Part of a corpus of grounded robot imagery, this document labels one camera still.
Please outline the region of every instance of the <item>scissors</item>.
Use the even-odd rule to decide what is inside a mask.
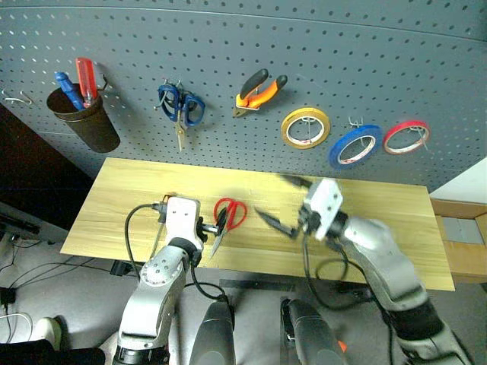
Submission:
[[[165,83],[158,88],[159,105],[166,116],[175,123],[177,144],[183,150],[186,130],[198,125],[205,113],[205,103],[189,91],[177,85]]]
[[[223,240],[223,236],[227,234],[229,230],[234,230],[235,228],[240,226],[245,221],[245,217],[247,216],[247,206],[243,202],[238,202],[236,200],[233,200],[232,198],[222,198],[217,201],[215,207],[213,208],[213,216],[215,217],[216,221],[218,221],[218,213],[220,211],[220,208],[223,207],[223,205],[226,203],[228,203],[228,205],[224,208],[227,209],[228,219],[225,222],[225,226],[223,227],[223,231],[221,232],[220,236],[217,236],[215,239],[215,243],[213,243],[210,259],[213,257],[217,248],[220,246],[221,240]],[[243,210],[243,215],[237,223],[234,223],[235,215],[239,207],[241,207],[241,209]]]

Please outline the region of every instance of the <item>yellow tape roll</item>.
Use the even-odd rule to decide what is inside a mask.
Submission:
[[[297,139],[289,135],[289,129],[296,122],[318,122],[321,124],[320,132],[311,139]],[[328,137],[330,129],[328,116],[321,110],[315,108],[300,108],[291,112],[284,118],[281,124],[281,136],[284,142],[294,148],[306,150],[313,148],[323,142]]]

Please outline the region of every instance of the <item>blue scissors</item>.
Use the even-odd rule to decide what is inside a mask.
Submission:
[[[177,143],[183,150],[186,130],[198,125],[205,113],[205,103],[178,85],[164,84],[158,88],[159,106],[176,126]]]

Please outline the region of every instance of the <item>pegboard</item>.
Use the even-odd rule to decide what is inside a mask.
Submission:
[[[0,5],[0,86],[35,105],[4,105],[88,174],[106,156],[243,170],[443,185],[484,158],[487,19],[483,1],[201,2],[15,1]],[[110,86],[103,102],[121,138],[91,151],[46,107],[54,71],[76,79],[78,56]],[[258,113],[231,117],[235,95],[260,68],[287,75]],[[179,152],[161,111],[165,78],[206,103],[201,125]],[[297,150],[281,139],[292,110],[312,106],[332,124],[324,143]],[[363,118],[385,133],[407,119],[432,130],[428,150],[380,149],[350,170],[333,170],[328,150]]]

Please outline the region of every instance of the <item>tape roll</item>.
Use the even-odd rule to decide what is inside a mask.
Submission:
[[[388,145],[389,141],[396,133],[399,133],[404,129],[410,129],[410,128],[420,128],[423,130],[423,134],[419,136],[416,142],[402,148],[389,147]],[[384,150],[386,150],[388,154],[408,154],[409,152],[413,152],[418,148],[420,148],[430,138],[430,135],[431,135],[431,129],[429,128],[428,124],[426,124],[421,120],[408,120],[407,122],[403,122],[392,127],[386,133],[386,136],[384,137],[384,141],[383,141]]]
[[[289,135],[289,129],[296,122],[318,122],[321,125],[320,132],[311,139],[297,139]],[[328,137],[330,124],[328,116],[319,109],[300,108],[289,113],[281,124],[281,136],[285,143],[300,150],[313,148]]]
[[[362,152],[352,158],[342,159],[342,152],[353,142],[360,138],[369,137],[367,147]],[[370,158],[379,148],[382,139],[382,131],[376,125],[363,125],[341,137],[329,150],[328,161],[331,167],[337,170],[348,169]]]

